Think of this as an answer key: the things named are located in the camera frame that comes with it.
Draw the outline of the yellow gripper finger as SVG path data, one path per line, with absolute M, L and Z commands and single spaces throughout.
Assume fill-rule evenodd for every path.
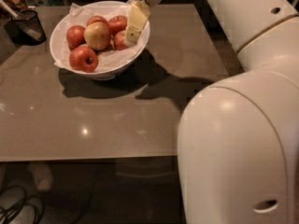
M 137 44 L 149 16 L 150 7 L 145 1 L 136 1 L 131 4 L 124 38 L 124 44 L 127 47 Z

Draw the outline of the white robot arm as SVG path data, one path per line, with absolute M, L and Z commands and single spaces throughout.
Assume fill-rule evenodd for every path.
M 178 126 L 187 224 L 298 224 L 299 18 L 287 0 L 207 0 L 244 71 Z

